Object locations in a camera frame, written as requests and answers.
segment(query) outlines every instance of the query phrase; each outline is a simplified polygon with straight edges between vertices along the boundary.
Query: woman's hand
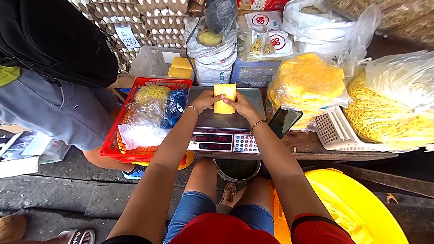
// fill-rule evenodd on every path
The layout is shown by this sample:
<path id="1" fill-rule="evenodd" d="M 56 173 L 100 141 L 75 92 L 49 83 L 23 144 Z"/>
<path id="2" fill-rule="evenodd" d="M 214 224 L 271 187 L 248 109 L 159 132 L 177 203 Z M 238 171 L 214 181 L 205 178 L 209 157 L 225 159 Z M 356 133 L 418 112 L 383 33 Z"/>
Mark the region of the woman's hand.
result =
<path id="1" fill-rule="evenodd" d="M 190 105 L 197 108 L 199 113 L 202 113 L 204 109 L 212 109 L 213 104 L 224 97 L 224 94 L 214 96 L 213 90 L 205 90 Z"/>
<path id="2" fill-rule="evenodd" d="M 248 119 L 251 124 L 263 120 L 246 96 L 237 91 L 236 98 L 236 102 L 227 98 L 223 99 L 223 102 L 232 106 L 239 114 Z"/>

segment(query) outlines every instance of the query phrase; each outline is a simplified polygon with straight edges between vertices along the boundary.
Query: gold bracelet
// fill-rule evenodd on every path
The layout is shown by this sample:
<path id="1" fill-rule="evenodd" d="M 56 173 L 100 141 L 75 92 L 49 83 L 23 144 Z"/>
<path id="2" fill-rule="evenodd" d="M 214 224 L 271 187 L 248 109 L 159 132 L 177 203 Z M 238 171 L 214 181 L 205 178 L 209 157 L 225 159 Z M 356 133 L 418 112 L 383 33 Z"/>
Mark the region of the gold bracelet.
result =
<path id="1" fill-rule="evenodd" d="M 261 120 L 261 121 L 257 122 L 256 124 L 254 124 L 254 125 L 252 126 L 252 128 L 250 129 L 250 135 L 252 134 L 253 128 L 254 128 L 257 124 L 259 124 L 259 123 L 261 123 L 261 122 L 267 122 L 267 121 L 266 121 L 266 120 Z"/>
<path id="2" fill-rule="evenodd" d="M 192 105 L 188 105 L 188 106 L 185 108 L 185 110 L 187 110 L 187 108 L 193 108 L 194 110 L 196 110 L 197 115 L 198 115 L 198 116 L 200 115 L 199 110 L 198 110 L 197 108 L 195 108 L 194 106 L 192 106 Z"/>

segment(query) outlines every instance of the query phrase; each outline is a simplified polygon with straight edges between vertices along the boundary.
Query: foot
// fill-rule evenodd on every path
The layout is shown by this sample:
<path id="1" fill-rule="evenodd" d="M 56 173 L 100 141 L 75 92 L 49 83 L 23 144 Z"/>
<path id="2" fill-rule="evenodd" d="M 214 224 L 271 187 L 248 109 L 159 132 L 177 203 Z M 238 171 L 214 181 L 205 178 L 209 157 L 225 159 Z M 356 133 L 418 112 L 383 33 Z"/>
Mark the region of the foot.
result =
<path id="1" fill-rule="evenodd" d="M 141 177 L 143 176 L 145 169 L 146 166 L 134 165 L 134 169 L 131 172 L 127 173 L 125 171 L 122 171 L 122 173 L 124 174 L 124 177 L 128 180 L 138 180 L 141 179 Z"/>
<path id="2" fill-rule="evenodd" d="M 94 244 L 95 233 L 92 229 L 81 228 L 63 231 L 57 238 L 59 240 L 58 243 L 61 244 Z"/>
<path id="3" fill-rule="evenodd" d="M 219 204 L 231 206 L 233 197 L 237 193 L 237 188 L 233 182 L 228 182 L 224 187 L 223 197 Z"/>

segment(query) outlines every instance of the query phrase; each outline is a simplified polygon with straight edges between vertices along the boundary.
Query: yellow cheese block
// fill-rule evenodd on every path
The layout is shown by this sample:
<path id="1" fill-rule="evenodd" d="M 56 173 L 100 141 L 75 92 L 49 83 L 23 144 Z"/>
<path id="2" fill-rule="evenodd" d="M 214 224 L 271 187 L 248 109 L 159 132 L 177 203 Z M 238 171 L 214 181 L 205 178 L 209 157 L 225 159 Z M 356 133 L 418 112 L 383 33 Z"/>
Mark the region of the yellow cheese block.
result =
<path id="1" fill-rule="evenodd" d="M 171 67 L 172 68 L 179 68 L 179 69 L 193 70 L 188 59 L 180 58 L 180 57 L 174 57 L 173 58 Z"/>
<path id="2" fill-rule="evenodd" d="M 237 84 L 214 84 L 214 96 L 224 94 L 226 98 L 235 101 L 236 92 Z M 214 103 L 214 113 L 231 114 L 235 113 L 235 109 L 220 100 Z"/>
<path id="3" fill-rule="evenodd" d="M 167 76 L 190 79 L 191 69 L 169 68 L 169 73 L 167 73 Z"/>

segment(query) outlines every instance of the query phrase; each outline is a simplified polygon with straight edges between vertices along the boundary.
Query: blue sneaker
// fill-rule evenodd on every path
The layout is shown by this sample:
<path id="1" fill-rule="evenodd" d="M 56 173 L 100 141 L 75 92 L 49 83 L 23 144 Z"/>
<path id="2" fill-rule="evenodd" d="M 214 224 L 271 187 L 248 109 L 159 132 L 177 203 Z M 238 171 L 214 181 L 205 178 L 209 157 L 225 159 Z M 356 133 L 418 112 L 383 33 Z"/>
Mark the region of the blue sneaker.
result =
<path id="1" fill-rule="evenodd" d="M 124 177 L 128 180 L 139 180 L 143 176 L 143 173 L 145 172 L 146 166 L 141 165 L 134 165 L 134 169 L 127 173 L 125 171 L 122 171 L 124 174 Z"/>

